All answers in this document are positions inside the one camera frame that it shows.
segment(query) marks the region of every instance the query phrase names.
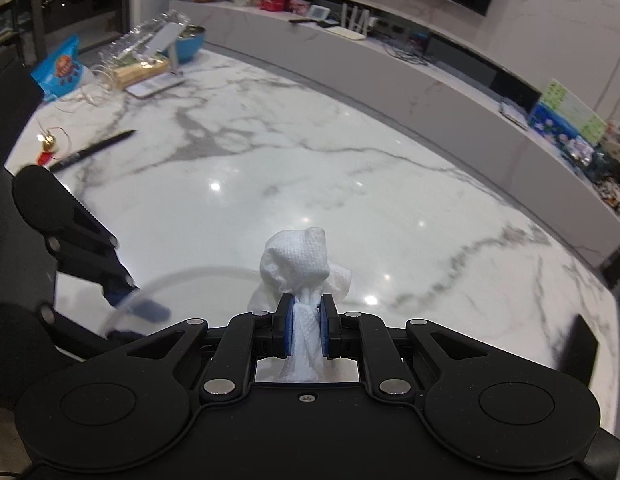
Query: white cloth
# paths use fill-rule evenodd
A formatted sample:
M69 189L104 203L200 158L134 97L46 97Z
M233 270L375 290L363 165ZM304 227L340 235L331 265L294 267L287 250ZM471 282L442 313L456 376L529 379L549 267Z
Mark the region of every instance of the white cloth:
M295 296L291 355L277 380L281 382L326 382L330 375L321 349L318 304L322 294L335 303L345 298L352 273L328 262L325 231L281 231L266 243L261 256L263 283L250 299L251 310L274 311L281 294Z

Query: blue gripper pad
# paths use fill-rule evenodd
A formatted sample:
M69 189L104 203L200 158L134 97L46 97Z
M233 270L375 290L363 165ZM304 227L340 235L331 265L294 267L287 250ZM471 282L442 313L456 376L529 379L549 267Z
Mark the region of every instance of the blue gripper pad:
M321 328L321 348L323 348L323 357L328 356L328 316L325 314L325 302L321 297L321 303L319 303L319 312L321 313L321 320L319 326Z
M287 308L287 314L285 315L285 355L290 355L292 352L292 327L295 323L295 301L296 299L292 297L290 299L290 304Z

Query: red box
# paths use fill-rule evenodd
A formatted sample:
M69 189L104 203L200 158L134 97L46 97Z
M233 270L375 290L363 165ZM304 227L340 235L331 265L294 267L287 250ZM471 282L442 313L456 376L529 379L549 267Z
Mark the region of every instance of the red box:
M261 0L260 9L271 12L281 12L285 9L286 0Z

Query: snack package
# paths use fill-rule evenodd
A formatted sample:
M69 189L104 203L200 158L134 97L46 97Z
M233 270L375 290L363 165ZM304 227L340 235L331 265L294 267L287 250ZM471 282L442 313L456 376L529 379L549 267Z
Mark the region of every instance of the snack package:
M77 61L79 37L70 36L33 70L31 76L44 92L44 101L62 97L79 85L84 66Z

